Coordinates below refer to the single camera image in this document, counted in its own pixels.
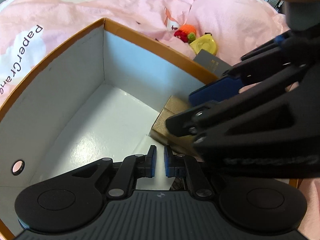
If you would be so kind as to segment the orange white cardboard box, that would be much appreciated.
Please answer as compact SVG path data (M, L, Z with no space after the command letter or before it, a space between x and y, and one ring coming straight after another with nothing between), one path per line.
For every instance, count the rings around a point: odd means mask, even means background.
M158 41L111 20L98 20L49 55L44 37L21 35L18 45L37 66L1 108L1 230L23 232L15 199L26 187L103 157L146 152L148 136L168 98L188 95L217 76ZM102 217L71 239L251 239L221 219L212 204L187 193L164 192L164 165L138 192L110 204Z

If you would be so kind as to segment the yellow round case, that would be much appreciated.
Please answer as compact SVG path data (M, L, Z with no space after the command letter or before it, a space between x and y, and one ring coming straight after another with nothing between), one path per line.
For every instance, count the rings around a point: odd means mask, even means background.
M217 43L213 39L211 33L205 33L195 41L191 42L190 46L195 54L198 54L201 50L205 50L212 55L216 55L218 51Z

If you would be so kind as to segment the pink patterned duvet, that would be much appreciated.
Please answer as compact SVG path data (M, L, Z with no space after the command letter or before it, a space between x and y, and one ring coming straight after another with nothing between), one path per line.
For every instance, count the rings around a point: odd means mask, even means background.
M196 38L212 34L218 47L215 56L232 67L243 55L289 29L285 14L264 0L5 0L1 3L1 108L37 66L27 44L18 45L19 36L32 38L33 30L42 25L44 37L35 47L49 55L101 19L141 33L192 61L197 54L190 43L174 33L184 24L193 25ZM156 166L165 167L166 145L152 140L157 147ZM156 178L155 174L138 179L127 198L108 198L107 189L124 159L103 157L23 189L14 204L23 232L35 234L35 239L71 239L72 233L96 223L110 204L132 198L140 181ZM197 202L212 204L221 219L251 239L319 239L319 232L313 230L319 218L312 217L319 213L319 201L312 200L319 196L319 176L237 177L219 172L201 157L196 160L204 163L212 197L178 191L180 180L168 178L165 171L169 185L163 191L187 193Z

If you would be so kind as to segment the dark grey booklet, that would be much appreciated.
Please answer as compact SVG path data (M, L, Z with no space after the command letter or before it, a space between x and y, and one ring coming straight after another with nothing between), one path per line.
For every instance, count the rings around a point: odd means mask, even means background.
M230 64L203 49L194 57L193 61L215 74L218 78L221 78L225 72L232 69Z

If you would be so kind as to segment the orange crochet fruit toy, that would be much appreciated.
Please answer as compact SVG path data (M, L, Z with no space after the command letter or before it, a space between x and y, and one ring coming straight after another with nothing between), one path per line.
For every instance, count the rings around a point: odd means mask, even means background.
M190 24L180 26L174 33L176 38L179 38L184 43L191 43L196 40L196 28Z

